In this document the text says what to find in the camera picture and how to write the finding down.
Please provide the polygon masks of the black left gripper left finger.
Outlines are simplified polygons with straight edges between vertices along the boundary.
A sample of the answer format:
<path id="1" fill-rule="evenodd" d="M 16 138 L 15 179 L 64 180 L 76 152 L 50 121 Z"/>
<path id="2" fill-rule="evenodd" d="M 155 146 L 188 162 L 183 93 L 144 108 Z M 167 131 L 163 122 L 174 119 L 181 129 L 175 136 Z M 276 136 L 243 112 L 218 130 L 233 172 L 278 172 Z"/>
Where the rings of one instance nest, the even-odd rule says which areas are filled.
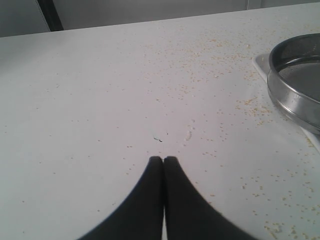
<path id="1" fill-rule="evenodd" d="M 152 156 L 139 181 L 117 207 L 81 240 L 161 240 L 164 220 L 164 166 Z"/>

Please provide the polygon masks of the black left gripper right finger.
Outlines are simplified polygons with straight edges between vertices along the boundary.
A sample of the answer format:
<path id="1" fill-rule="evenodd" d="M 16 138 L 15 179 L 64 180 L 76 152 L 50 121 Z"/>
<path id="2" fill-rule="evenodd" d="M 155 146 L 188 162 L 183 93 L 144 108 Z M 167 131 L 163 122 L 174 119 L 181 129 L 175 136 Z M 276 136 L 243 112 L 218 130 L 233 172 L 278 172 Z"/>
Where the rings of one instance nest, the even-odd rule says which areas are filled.
<path id="1" fill-rule="evenodd" d="M 216 211 L 196 190 L 178 159 L 163 161 L 165 226 L 168 240 L 253 240 Z"/>

